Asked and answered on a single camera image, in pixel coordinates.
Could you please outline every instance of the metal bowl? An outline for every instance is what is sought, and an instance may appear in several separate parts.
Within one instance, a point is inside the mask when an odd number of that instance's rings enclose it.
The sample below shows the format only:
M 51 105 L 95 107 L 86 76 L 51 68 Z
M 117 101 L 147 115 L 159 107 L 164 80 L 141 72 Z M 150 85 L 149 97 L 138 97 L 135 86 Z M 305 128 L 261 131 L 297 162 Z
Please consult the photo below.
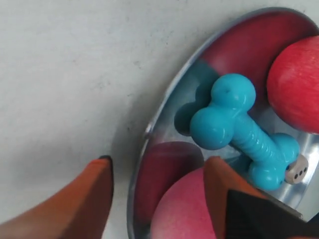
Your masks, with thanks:
M 186 62 L 167 89 L 145 132 L 145 144 L 132 176 L 127 211 L 130 239 L 148 239 L 154 210 L 165 191 L 205 159 L 220 155 L 240 172 L 245 161 L 231 146 L 203 150 L 189 137 L 189 121 L 208 105 L 210 89 L 223 74 L 243 74 L 253 82 L 257 100 L 250 116 L 268 133 L 285 132 L 298 139 L 309 161 L 302 183 L 284 183 L 267 192 L 291 208 L 300 203 L 319 159 L 319 136 L 298 131 L 280 120 L 267 102 L 266 79 L 276 56 L 288 45 L 319 35 L 304 14 L 287 8 L 264 8 L 242 16 L 212 35 Z

